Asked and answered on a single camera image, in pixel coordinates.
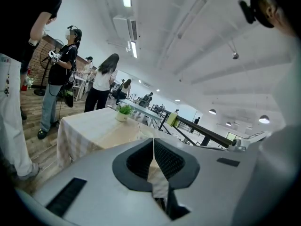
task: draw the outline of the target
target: black shoe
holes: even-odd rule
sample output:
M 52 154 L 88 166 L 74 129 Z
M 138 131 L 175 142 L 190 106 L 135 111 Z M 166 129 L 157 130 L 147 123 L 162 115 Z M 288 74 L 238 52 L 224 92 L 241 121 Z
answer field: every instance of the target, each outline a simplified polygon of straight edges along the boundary
M 40 140 L 44 139 L 47 136 L 47 134 L 48 134 L 48 132 L 40 129 L 38 132 L 38 139 L 40 139 Z
M 55 122 L 51 123 L 50 126 L 51 127 L 56 127 L 59 124 L 60 124 L 60 121 L 55 121 Z
M 20 110 L 21 110 L 22 120 L 26 120 L 27 119 L 27 115 L 22 111 L 22 107 L 20 107 Z

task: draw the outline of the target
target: black stand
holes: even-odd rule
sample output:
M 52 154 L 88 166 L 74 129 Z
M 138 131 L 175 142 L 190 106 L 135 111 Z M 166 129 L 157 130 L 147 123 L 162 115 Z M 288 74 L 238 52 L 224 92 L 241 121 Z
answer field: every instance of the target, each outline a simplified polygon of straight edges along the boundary
M 45 95 L 45 90 L 42 89 L 43 88 L 43 81 L 45 79 L 45 76 L 46 76 L 46 73 L 47 73 L 47 69 L 48 69 L 48 66 L 49 66 L 49 62 L 50 62 L 50 59 L 48 60 L 48 63 L 46 65 L 46 69 L 44 71 L 44 74 L 43 74 L 43 78 L 42 78 L 42 82 L 41 82 L 41 85 L 40 85 L 40 89 L 35 89 L 34 90 L 34 93 L 37 95 L 37 96 L 44 96 Z

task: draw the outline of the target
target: desk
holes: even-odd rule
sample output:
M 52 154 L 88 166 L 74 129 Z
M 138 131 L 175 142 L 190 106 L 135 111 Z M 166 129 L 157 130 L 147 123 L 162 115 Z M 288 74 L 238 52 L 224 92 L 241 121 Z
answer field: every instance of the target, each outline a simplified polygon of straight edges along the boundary
M 79 80 L 79 86 L 77 86 L 77 85 L 73 86 L 74 88 L 79 88 L 79 91 L 77 92 L 77 95 L 76 95 L 76 98 L 75 98 L 75 101 L 77 101 L 78 98 L 81 99 L 81 92 L 83 90 L 83 87 L 85 86 L 86 80 L 83 79 L 83 78 L 81 78 L 81 77 L 79 77 L 79 76 L 77 76 L 77 75 L 75 75 L 75 79 Z
M 126 100 L 126 99 L 125 100 L 120 100 L 120 101 L 123 102 L 123 103 L 128 104 L 129 106 L 133 107 L 135 110 L 149 116 L 151 118 L 149 126 L 151 126 L 154 119 L 158 120 L 157 124 L 162 120 L 162 118 L 160 116 L 158 116 L 156 113 L 154 113 L 154 112 L 152 112 L 152 111 L 150 111 L 150 110 L 148 110 L 148 109 L 146 109 L 142 106 L 139 106 L 138 104 L 135 104 L 132 101 L 129 101 L 129 100 Z
M 148 137 L 177 138 L 128 118 L 115 119 L 118 112 L 104 108 L 63 117 L 57 135 L 57 161 L 61 168 L 93 152 Z

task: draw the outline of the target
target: long black hair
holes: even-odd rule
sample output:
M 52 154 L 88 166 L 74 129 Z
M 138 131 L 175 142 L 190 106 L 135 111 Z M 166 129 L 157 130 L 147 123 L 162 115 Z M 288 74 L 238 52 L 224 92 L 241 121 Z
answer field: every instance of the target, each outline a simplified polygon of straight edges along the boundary
M 125 83 L 123 83 L 123 88 L 125 88 L 125 89 L 127 89 L 128 88 L 128 86 L 130 86 L 131 85 L 131 82 L 132 82 L 132 80 L 131 79 L 128 79 Z
M 112 54 L 98 67 L 98 71 L 102 74 L 113 73 L 116 70 L 119 61 L 118 54 Z
M 80 41 L 81 41 L 81 36 L 82 36 L 81 30 L 78 29 L 78 28 L 71 29 L 70 30 L 70 34 L 76 35 L 76 38 L 74 39 L 74 44 L 77 47 L 77 49 L 79 49 L 79 45 L 80 45 Z

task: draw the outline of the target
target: black pants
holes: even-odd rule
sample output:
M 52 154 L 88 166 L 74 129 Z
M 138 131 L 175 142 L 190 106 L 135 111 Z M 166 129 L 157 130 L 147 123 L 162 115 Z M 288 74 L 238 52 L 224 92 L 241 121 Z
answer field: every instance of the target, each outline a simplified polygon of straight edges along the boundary
M 85 112 L 93 111 L 97 102 L 96 110 L 105 108 L 105 103 L 108 99 L 109 90 L 100 91 L 91 88 L 86 99 Z
M 117 95 L 117 100 L 116 100 L 116 104 L 119 102 L 119 100 L 124 100 L 126 99 L 127 95 L 124 92 L 119 92 Z

